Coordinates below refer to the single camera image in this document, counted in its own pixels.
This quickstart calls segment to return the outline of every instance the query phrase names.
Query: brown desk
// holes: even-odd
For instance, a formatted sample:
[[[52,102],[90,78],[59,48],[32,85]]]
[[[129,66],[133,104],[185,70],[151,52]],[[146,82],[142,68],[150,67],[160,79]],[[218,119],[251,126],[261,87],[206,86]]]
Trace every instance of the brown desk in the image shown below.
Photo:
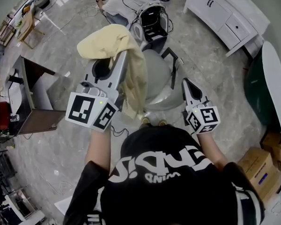
[[[54,75],[55,72],[36,64],[20,56],[13,68],[22,80],[19,83],[21,90],[21,105],[17,111],[12,111],[19,115],[20,120],[9,123],[9,131],[12,135],[39,133],[53,131],[57,129],[57,124],[65,116],[66,111],[54,110],[49,101],[48,95],[42,85],[42,75],[48,73]]]
[[[30,34],[32,30],[45,35],[43,32],[39,31],[36,29],[35,24],[34,24],[34,18],[32,15],[32,12],[29,11],[25,17],[22,19],[23,26],[20,28],[20,35],[17,37],[18,42],[23,42],[26,44],[30,49],[33,49],[28,43],[25,42],[25,38]]]

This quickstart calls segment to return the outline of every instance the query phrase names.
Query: foot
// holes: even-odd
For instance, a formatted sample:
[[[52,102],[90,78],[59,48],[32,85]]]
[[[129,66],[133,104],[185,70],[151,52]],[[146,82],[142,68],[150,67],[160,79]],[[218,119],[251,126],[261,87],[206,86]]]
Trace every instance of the foot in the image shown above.
[[[158,125],[159,126],[165,126],[165,125],[167,125],[167,121],[162,119],[162,120],[159,121]]]
[[[147,118],[147,117],[144,117],[144,118],[142,119],[142,121],[141,121],[141,124],[142,124],[142,125],[144,125],[144,124],[149,124],[149,123],[151,123],[151,121],[150,121],[150,119]]]

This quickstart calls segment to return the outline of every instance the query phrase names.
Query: person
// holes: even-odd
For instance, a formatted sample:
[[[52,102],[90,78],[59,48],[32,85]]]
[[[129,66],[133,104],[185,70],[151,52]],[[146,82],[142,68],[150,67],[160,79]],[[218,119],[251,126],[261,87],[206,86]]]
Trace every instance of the person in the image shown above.
[[[228,162],[211,133],[198,140],[145,118],[123,142],[110,173],[111,128],[92,131],[63,224],[259,225],[264,205],[243,171]]]
[[[150,0],[98,0],[98,6],[102,12],[105,11],[106,19],[110,23],[128,26],[136,18],[139,8]]]

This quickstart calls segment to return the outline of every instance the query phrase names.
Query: gray chair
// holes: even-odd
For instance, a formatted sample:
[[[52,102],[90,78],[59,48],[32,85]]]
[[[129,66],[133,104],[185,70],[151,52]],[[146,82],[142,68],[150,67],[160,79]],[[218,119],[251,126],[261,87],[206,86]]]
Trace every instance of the gray chair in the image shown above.
[[[186,76],[182,68],[177,66],[178,56],[170,48],[167,48],[162,55],[150,49],[143,51],[143,54],[148,71],[145,112],[164,111],[181,105],[183,103],[181,84]],[[172,69],[164,60],[169,54],[173,57]],[[127,51],[120,52],[111,69],[109,69],[110,58],[92,62],[86,68],[85,81],[97,84],[101,88],[105,87],[106,90],[117,89],[119,83],[125,79],[127,57]],[[76,91],[83,92],[84,89],[83,85],[79,84]]]

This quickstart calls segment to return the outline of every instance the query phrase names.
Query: towel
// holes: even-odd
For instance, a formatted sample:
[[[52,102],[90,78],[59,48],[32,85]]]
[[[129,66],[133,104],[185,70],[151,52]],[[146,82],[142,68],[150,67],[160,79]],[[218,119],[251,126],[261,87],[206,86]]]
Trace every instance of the towel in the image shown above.
[[[86,59],[115,59],[119,52],[127,50],[127,74],[120,85],[126,94],[122,112],[132,119],[143,114],[148,88],[146,60],[126,27],[118,24],[103,27],[83,39],[77,50]]]

